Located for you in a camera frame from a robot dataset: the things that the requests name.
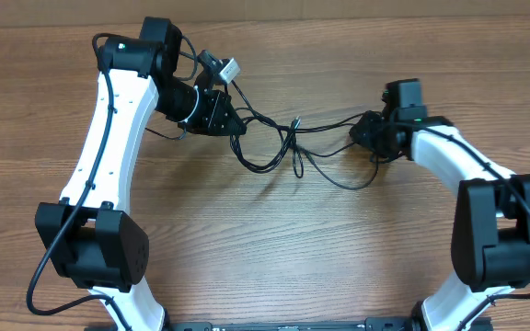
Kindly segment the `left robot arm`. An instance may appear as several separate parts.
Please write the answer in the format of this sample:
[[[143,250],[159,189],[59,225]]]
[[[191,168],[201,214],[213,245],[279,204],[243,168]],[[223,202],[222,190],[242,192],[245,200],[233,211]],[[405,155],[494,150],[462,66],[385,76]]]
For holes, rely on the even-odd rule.
[[[193,85],[176,77],[180,29],[147,17],[136,38],[99,33],[92,40],[97,104],[75,171],[55,203],[43,202],[35,225],[43,264],[102,302],[119,330],[165,330],[167,310],[145,277],[150,243],[130,214],[130,193],[147,123],[162,113],[184,133],[239,136],[246,125],[225,88],[239,75],[234,59],[194,55]]]

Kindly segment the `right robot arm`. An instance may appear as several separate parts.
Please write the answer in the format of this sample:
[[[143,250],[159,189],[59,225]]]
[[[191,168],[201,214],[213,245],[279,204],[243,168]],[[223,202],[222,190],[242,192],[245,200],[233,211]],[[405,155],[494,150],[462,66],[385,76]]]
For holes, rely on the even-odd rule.
[[[500,300],[530,300],[530,174],[497,165],[443,116],[431,116],[417,78],[386,84],[384,107],[350,130],[375,164],[401,157],[432,172],[456,198],[453,271],[387,330],[490,330]]]

